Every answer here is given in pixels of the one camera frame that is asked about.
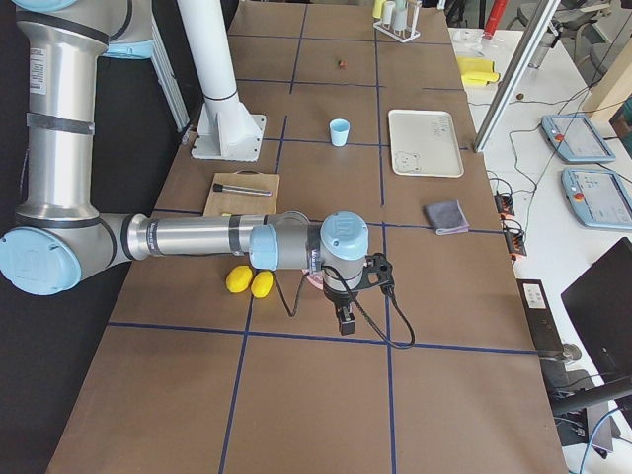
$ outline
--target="power strip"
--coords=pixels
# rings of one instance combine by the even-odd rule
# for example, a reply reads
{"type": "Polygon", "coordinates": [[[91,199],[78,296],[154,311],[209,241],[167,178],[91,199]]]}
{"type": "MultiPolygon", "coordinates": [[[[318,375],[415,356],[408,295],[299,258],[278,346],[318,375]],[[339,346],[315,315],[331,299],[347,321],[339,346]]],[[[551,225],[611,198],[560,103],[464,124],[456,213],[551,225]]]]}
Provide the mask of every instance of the power strip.
{"type": "Polygon", "coordinates": [[[526,247],[524,246],[524,237],[522,232],[517,229],[510,229],[507,226],[504,226],[503,233],[505,234],[507,250],[509,250],[512,260],[526,257],[526,247]]]}
{"type": "Polygon", "coordinates": [[[511,195],[496,193],[494,195],[494,202],[496,203],[496,211],[501,216],[501,219],[515,217],[514,200],[511,195]]]}

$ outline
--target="blue joint cap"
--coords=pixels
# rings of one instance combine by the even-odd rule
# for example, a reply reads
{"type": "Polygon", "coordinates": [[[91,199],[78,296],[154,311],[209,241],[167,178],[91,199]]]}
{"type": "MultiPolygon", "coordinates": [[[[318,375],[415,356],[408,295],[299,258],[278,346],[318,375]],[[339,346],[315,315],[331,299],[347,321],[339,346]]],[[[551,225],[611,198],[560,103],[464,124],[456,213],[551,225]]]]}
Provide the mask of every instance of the blue joint cap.
{"type": "Polygon", "coordinates": [[[153,53],[154,40],[149,39],[140,42],[112,42],[103,56],[116,59],[149,59],[153,53]]]}
{"type": "Polygon", "coordinates": [[[55,235],[18,227],[0,239],[0,272],[30,294],[55,294],[81,280],[81,265],[70,247],[55,235]]]}
{"type": "Polygon", "coordinates": [[[260,225],[250,233],[250,264],[259,270],[277,269],[277,232],[271,225],[260,225]]]}
{"type": "Polygon", "coordinates": [[[368,252],[368,227],[357,214],[336,212],[323,222],[320,239],[329,252],[343,260],[358,260],[368,252]]]}
{"type": "Polygon", "coordinates": [[[77,0],[13,0],[13,3],[32,12],[55,12],[69,7],[77,0]]]}

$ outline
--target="yellow toy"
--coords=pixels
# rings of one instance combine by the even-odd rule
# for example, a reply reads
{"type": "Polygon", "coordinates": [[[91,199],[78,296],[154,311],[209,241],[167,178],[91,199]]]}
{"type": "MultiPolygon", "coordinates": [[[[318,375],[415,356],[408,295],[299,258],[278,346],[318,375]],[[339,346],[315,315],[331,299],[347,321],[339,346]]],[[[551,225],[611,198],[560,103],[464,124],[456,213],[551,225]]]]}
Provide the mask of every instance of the yellow toy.
{"type": "Polygon", "coordinates": [[[226,277],[226,288],[231,293],[241,293],[248,289],[253,279],[253,271],[247,265],[240,265],[230,271],[226,277]]]}
{"type": "Polygon", "coordinates": [[[267,270],[260,272],[255,276],[250,290],[256,298],[265,298],[273,289],[273,274],[267,270]]]}

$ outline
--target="white cup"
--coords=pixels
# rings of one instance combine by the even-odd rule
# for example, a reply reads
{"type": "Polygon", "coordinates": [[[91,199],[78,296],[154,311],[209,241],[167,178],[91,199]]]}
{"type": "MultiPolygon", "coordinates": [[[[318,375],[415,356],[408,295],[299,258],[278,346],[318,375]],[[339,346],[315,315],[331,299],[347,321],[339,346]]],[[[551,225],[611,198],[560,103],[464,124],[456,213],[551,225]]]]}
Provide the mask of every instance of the white cup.
{"type": "Polygon", "coordinates": [[[329,131],[331,132],[332,145],[345,146],[349,137],[351,125],[344,118],[334,118],[329,122],[329,131]]]}

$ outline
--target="touchscreen display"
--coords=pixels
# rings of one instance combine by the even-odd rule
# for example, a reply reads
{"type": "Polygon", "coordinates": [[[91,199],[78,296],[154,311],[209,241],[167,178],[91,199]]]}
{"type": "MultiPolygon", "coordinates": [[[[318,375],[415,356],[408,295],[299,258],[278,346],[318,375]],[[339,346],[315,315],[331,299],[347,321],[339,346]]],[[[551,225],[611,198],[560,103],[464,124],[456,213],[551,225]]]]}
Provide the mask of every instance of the touchscreen display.
{"type": "Polygon", "coordinates": [[[599,139],[594,136],[585,118],[553,118],[557,130],[564,135],[564,142],[575,156],[608,156],[599,139]]]}
{"type": "Polygon", "coordinates": [[[614,177],[607,173],[573,173],[584,201],[596,222],[629,224],[632,222],[632,209],[614,177]]]}

